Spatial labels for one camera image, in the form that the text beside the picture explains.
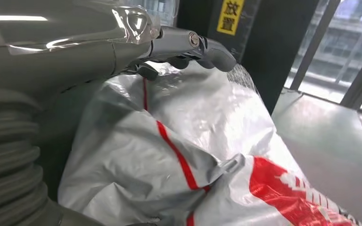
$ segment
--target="gray surface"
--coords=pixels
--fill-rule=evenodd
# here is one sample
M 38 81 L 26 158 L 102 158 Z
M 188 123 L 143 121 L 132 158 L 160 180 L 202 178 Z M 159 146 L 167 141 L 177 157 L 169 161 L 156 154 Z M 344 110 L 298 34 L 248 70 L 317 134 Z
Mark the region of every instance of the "gray surface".
M 283 90 L 272 118 L 312 186 L 362 221 L 362 124 L 357 112 Z

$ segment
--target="plastic bag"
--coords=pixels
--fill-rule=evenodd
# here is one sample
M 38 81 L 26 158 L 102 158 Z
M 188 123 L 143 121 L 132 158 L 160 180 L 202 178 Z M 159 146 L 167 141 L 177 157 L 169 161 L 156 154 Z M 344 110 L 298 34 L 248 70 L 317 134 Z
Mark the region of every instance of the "plastic bag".
M 110 226 L 353 225 L 310 187 L 242 67 L 158 71 L 92 99 L 60 204 Z

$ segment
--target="building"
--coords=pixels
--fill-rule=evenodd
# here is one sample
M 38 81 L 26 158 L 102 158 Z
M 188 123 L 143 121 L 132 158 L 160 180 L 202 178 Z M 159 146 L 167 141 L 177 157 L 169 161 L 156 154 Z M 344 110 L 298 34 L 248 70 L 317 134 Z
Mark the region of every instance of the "building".
M 301 48 L 291 68 L 290 77 L 302 61 L 315 29 L 324 13 L 327 0 L 321 0 Z M 306 77 L 329 83 L 330 89 L 347 89 L 362 67 L 362 0 L 342 0 L 334 14 Z

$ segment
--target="window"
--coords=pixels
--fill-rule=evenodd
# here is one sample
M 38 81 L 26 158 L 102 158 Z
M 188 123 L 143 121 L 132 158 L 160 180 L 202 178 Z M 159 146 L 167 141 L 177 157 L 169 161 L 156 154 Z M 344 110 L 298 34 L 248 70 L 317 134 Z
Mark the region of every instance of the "window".
M 296 75 L 327 4 L 327 0 L 320 0 L 318 4 L 285 83 L 287 88 Z M 327 26 L 299 90 L 340 103 L 362 68 L 362 0 L 342 0 Z

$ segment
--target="black panel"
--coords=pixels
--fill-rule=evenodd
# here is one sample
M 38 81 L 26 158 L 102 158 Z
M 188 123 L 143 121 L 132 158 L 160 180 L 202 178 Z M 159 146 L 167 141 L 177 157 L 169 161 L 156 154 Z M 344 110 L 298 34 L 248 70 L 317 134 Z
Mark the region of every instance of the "black panel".
M 318 0 L 262 0 L 242 65 L 271 114 Z

